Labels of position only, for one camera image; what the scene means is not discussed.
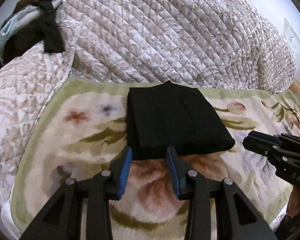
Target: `floral fleece blanket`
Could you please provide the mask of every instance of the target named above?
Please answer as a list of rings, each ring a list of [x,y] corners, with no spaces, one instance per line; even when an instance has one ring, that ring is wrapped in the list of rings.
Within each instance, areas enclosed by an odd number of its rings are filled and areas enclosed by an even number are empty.
[[[126,145],[127,94],[133,85],[150,86],[69,79],[54,96],[16,175],[11,213],[21,232],[67,178],[91,178],[118,156]],[[292,187],[276,177],[265,157],[245,150],[242,141],[251,130],[300,136],[298,100],[290,90],[275,96],[265,91],[199,90],[236,144],[227,152],[183,158],[207,178],[232,178],[270,223],[287,203]],[[125,195],[110,201],[114,239],[183,239],[187,212],[188,202],[173,194],[164,159],[133,161]],[[212,238],[216,239],[215,219]]]

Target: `floral quilted comforter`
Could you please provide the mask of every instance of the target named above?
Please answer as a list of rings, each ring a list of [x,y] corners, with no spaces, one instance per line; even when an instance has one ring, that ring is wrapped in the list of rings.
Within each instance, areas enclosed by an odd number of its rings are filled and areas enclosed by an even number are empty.
[[[61,19],[82,22],[77,77],[275,93],[296,74],[284,37],[247,0],[64,0]]]
[[[68,79],[56,93],[16,175],[11,214],[21,232],[67,178],[91,178],[117,157],[126,145],[127,94],[132,85],[147,84]],[[270,223],[287,203],[291,185],[276,177],[265,157],[245,150],[242,141],[251,130],[300,136],[298,100],[290,90],[275,96],[265,91],[199,90],[236,143],[227,152],[183,158],[207,178],[232,178]],[[165,160],[133,161],[125,195],[110,202],[114,239],[183,239],[187,212],[188,202],[173,194]],[[215,219],[212,236],[216,239]]]
[[[58,25],[65,52],[44,53],[39,42],[0,69],[0,208],[9,199],[34,125],[72,68],[80,24]]]

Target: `blue gripper pad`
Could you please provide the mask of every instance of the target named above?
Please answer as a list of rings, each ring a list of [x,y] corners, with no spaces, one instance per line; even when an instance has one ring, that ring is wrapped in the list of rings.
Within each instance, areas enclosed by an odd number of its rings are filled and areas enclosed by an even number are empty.
[[[166,162],[169,169],[170,180],[172,183],[173,192],[176,195],[177,199],[180,198],[180,180],[177,173],[177,168],[174,161],[174,156],[169,148],[167,148]]]
[[[132,162],[132,150],[129,147],[126,159],[124,160],[124,164],[119,176],[119,190],[117,193],[118,199],[122,198],[122,195],[126,190],[131,162]]]

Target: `black folded cloth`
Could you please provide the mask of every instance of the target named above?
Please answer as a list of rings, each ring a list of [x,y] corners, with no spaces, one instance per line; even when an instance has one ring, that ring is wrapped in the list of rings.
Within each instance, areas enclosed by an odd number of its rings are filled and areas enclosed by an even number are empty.
[[[197,88],[171,81],[130,88],[127,140],[133,160],[165,158],[169,146],[178,155],[189,155],[226,151],[235,143]]]

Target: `human hand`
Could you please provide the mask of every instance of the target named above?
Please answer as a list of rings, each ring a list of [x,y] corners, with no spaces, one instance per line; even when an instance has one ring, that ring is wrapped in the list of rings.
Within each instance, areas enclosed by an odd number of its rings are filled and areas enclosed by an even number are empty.
[[[300,212],[300,189],[298,187],[293,187],[293,190],[290,194],[288,206],[287,206],[287,215],[291,218],[298,215]]]

